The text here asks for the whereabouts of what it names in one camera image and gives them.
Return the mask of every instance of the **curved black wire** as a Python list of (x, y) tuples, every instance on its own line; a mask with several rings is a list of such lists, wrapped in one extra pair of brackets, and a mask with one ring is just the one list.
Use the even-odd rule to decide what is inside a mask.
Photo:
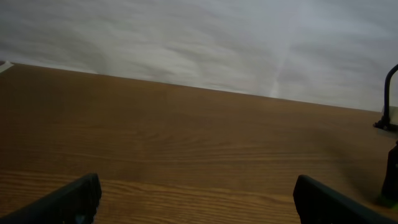
[(381, 129), (391, 129), (390, 125), (390, 82), (392, 76), (398, 71), (398, 65), (390, 70), (387, 74), (386, 82), (384, 83), (384, 113), (381, 120), (374, 123), (374, 127)]

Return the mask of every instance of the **white sheet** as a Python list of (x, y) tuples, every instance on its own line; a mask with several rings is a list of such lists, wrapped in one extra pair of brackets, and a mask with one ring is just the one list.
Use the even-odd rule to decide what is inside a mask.
[(397, 8), (393, 0), (3, 0), (0, 60), (380, 111), (398, 63)]

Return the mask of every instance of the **wood grain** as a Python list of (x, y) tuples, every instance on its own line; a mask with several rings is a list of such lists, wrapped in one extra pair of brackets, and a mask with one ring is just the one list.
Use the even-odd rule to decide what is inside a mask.
[(97, 223), (299, 223), (308, 174), (398, 220), (379, 113), (27, 65), (0, 107), (0, 215), (97, 172)]

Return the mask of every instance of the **crease in backdrop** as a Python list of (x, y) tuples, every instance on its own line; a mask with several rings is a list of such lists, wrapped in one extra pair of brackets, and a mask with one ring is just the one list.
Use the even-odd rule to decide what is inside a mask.
[(393, 0), (5, 0), (0, 60), (380, 111), (398, 63), (396, 8)]

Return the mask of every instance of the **white strip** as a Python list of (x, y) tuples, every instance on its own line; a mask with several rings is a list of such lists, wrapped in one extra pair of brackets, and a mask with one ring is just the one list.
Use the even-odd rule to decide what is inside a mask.
[(9, 61), (4, 62), (4, 64), (0, 65), (0, 73), (4, 72), (8, 68), (11, 68), (13, 64), (11, 64)]

